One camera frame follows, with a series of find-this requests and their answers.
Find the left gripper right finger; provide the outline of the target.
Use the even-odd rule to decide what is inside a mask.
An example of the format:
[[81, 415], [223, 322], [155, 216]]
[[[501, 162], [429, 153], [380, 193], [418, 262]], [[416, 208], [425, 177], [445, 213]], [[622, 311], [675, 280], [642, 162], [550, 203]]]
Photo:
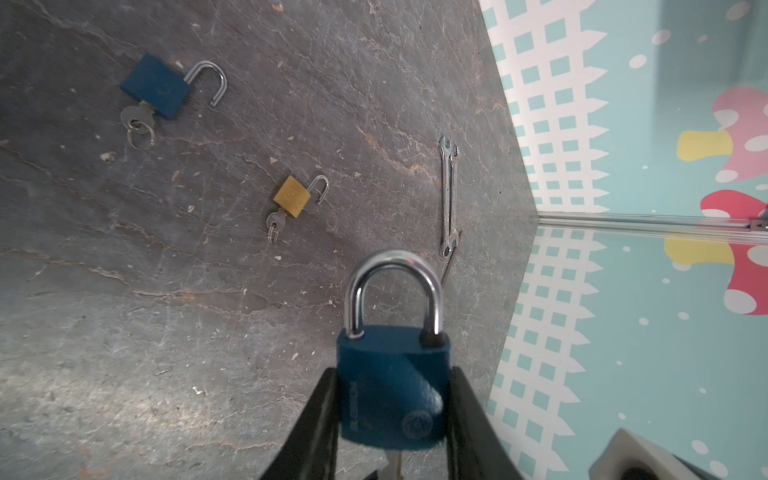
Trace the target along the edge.
[[459, 367], [451, 369], [446, 450], [449, 479], [522, 479]]

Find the brass padlock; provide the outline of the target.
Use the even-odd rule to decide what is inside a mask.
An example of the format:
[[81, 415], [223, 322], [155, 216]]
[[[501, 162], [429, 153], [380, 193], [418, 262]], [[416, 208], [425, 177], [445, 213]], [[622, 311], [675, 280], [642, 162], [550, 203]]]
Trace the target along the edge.
[[273, 200], [287, 214], [290, 214], [293, 218], [298, 218], [310, 200], [312, 190], [318, 187], [320, 183], [323, 183], [324, 187], [319, 190], [317, 204], [321, 204], [325, 200], [329, 188], [329, 180], [325, 175], [316, 176], [308, 187], [305, 187], [294, 177], [289, 176], [277, 191]]

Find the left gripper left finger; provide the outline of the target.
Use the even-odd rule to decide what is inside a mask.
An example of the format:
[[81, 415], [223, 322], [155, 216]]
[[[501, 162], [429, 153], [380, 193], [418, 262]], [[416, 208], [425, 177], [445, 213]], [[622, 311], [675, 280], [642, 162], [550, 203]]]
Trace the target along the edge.
[[327, 368], [261, 479], [334, 479], [339, 418], [338, 375]]

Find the small silver key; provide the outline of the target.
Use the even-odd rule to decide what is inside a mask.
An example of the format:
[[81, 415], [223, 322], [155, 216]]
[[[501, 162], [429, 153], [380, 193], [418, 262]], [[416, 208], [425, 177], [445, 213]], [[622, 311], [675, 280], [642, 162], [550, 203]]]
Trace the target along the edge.
[[126, 128], [128, 144], [136, 150], [149, 150], [155, 144], [154, 109], [147, 102], [128, 106], [121, 111], [120, 119]]

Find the brass padlock key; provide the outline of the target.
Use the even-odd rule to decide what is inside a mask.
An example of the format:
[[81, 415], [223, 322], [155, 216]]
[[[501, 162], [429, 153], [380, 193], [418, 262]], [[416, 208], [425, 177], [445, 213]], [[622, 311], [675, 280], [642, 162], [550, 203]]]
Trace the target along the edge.
[[270, 245], [277, 243], [278, 236], [285, 227], [286, 219], [287, 212], [282, 208], [278, 208], [267, 216], [266, 227], [268, 232], [268, 243]]

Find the small blue padlock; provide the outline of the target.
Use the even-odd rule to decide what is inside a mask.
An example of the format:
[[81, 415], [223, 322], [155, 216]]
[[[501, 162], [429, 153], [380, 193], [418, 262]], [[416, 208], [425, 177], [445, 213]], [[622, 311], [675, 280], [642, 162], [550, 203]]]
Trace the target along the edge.
[[224, 70], [208, 60], [194, 64], [184, 76], [180, 76], [159, 58], [144, 54], [120, 84], [120, 89], [137, 101], [149, 104], [162, 118], [173, 119], [190, 95], [192, 84], [203, 70], [213, 70], [220, 85], [209, 105], [216, 107], [228, 89]]

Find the large blue padlock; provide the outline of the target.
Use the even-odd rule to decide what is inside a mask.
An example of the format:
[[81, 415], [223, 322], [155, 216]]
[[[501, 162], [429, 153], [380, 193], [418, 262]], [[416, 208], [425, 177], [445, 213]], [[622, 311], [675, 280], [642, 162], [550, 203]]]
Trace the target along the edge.
[[[422, 287], [422, 326], [366, 325], [366, 288], [388, 269], [404, 271]], [[440, 443], [446, 435], [450, 352], [435, 271], [404, 250], [367, 257], [349, 279], [337, 339], [342, 437], [385, 450], [424, 450]]]

